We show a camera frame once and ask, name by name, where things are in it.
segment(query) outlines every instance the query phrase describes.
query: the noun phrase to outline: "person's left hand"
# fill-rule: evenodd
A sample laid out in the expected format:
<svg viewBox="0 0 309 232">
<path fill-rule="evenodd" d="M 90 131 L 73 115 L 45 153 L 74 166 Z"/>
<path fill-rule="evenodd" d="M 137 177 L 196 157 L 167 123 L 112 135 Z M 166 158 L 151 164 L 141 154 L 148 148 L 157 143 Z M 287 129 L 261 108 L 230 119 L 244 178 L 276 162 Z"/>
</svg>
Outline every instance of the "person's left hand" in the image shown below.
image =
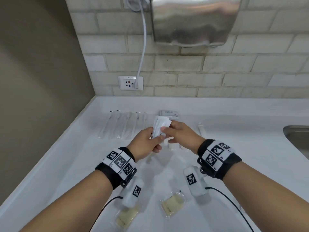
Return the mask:
<svg viewBox="0 0 309 232">
<path fill-rule="evenodd" d="M 136 162 L 147 157 L 152 151 L 159 153 L 159 151 L 162 150 L 159 144 L 164 141 L 164 136 L 161 135 L 154 139 L 149 139 L 152 130 L 152 127 L 141 130 L 127 146 Z"/>
</svg>

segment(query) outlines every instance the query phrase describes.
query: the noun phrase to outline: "electrical outlet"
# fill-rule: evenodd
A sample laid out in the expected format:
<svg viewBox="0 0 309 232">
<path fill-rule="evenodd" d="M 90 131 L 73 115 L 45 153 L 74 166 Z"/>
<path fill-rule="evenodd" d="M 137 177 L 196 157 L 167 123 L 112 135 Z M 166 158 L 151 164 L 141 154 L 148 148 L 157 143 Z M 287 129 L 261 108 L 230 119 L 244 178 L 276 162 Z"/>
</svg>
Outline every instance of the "electrical outlet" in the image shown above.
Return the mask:
<svg viewBox="0 0 309 232">
<path fill-rule="evenodd" d="M 118 76 L 120 90 L 142 91 L 144 90 L 144 80 L 142 76 L 138 77 L 138 87 L 134 88 L 136 76 Z"/>
</svg>

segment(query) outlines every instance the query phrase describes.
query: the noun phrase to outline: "swab package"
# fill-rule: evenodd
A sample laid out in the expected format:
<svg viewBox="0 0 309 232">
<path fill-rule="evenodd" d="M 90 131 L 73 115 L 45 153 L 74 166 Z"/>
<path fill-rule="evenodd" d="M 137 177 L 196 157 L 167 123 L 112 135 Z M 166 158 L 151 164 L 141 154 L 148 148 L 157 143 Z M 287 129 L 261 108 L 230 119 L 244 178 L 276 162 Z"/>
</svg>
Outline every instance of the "swab package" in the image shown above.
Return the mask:
<svg viewBox="0 0 309 232">
<path fill-rule="evenodd" d="M 169 127 L 171 125 L 171 120 L 168 117 L 156 116 L 153 125 L 153 131 L 151 139 L 156 138 L 157 136 L 165 134 L 160 130 L 161 127 Z"/>
</svg>

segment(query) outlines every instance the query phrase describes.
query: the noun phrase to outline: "sink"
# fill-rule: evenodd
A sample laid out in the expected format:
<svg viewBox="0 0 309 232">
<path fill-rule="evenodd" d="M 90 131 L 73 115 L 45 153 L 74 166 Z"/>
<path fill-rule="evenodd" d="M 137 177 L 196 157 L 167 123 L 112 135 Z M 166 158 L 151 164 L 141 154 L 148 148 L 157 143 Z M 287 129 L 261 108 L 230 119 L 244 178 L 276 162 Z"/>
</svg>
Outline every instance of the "sink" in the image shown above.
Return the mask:
<svg viewBox="0 0 309 232">
<path fill-rule="evenodd" d="M 309 160 L 309 126 L 286 126 L 283 128 L 286 138 Z"/>
</svg>

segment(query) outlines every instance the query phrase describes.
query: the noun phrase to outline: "black cable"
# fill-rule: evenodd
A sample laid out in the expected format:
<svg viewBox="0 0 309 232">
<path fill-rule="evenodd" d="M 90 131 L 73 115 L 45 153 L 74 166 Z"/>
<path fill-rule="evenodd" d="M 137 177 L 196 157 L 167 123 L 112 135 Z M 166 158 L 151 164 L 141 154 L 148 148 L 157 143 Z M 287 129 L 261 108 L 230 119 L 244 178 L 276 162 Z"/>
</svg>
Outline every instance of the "black cable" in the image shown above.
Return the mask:
<svg viewBox="0 0 309 232">
<path fill-rule="evenodd" d="M 250 227 L 251 231 L 254 232 L 254 230 L 252 229 L 252 227 L 250 226 L 249 222 L 247 221 L 247 219 L 245 218 L 245 216 L 241 213 L 241 211 L 239 210 L 239 208 L 235 205 L 235 203 L 233 203 L 232 200 L 230 200 L 229 197 L 227 197 L 225 194 L 223 194 L 221 191 L 217 190 L 216 188 L 213 187 L 205 187 L 206 190 L 208 189 L 213 189 L 215 191 L 218 191 L 219 193 L 221 193 L 222 195 L 224 195 L 234 206 L 235 208 L 237 208 L 237 210 L 239 211 L 239 213 L 243 216 L 243 218 L 245 219 L 245 221 L 247 222 L 248 226 Z"/>
<path fill-rule="evenodd" d="M 117 197 L 115 197 L 115 198 L 112 198 L 110 201 L 108 201 L 107 204 L 102 208 L 102 210 L 101 210 L 100 213 L 98 214 L 97 218 L 95 219 L 95 222 L 96 222 L 96 220 L 98 219 L 98 217 L 101 215 L 101 213 L 103 212 L 104 208 L 106 208 L 106 206 L 107 206 L 110 202 L 112 202 L 114 199 L 123 199 L 123 197 L 122 197 L 122 196 L 117 196 Z M 90 228 L 89 231 L 92 230 L 92 227 L 95 225 L 95 222 L 92 224 L 92 226 L 91 226 L 91 228 Z"/>
</svg>

